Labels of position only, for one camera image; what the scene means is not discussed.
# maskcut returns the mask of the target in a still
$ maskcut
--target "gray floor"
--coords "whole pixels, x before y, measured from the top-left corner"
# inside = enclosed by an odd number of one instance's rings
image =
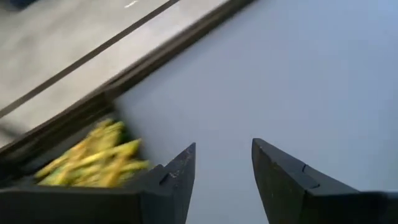
[[[0,124],[29,131],[187,28],[224,0],[181,0],[71,72]],[[40,0],[0,11],[0,107],[8,105],[166,0]],[[9,143],[0,134],[0,147]]]

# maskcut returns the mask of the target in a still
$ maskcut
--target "light gray surface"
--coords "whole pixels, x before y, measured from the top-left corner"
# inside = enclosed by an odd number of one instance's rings
[[[166,0],[140,0],[124,8],[129,2],[40,0],[20,14],[0,12],[4,19],[0,21],[0,28],[8,31],[0,34],[0,40],[4,41],[0,45],[0,57],[3,57],[0,105],[5,106],[23,95]],[[1,118],[0,123],[11,123],[24,131],[35,128],[186,29],[221,2],[224,0],[181,0]],[[0,133],[0,146],[11,140]]]
[[[397,7],[259,0],[120,99],[154,162],[197,142],[187,223],[267,223],[254,137],[360,190],[398,189]]]
[[[0,11],[0,106],[21,97],[167,0],[40,0]]]

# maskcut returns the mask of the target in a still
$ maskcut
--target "black plastic part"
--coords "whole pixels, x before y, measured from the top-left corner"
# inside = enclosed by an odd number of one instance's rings
[[[35,172],[109,117],[120,118],[106,95],[99,94],[70,117],[55,120],[34,141],[19,141],[13,150],[2,151],[1,222],[184,224],[195,179],[194,143],[165,167],[137,174],[121,188],[34,185]]]
[[[398,194],[360,192],[262,139],[252,163],[270,224],[398,223]]]

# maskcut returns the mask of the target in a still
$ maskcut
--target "white surface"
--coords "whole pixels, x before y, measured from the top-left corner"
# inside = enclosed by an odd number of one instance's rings
[[[360,190],[398,189],[397,7],[259,0],[120,99],[154,162],[197,142],[187,223],[267,223],[254,137]]]

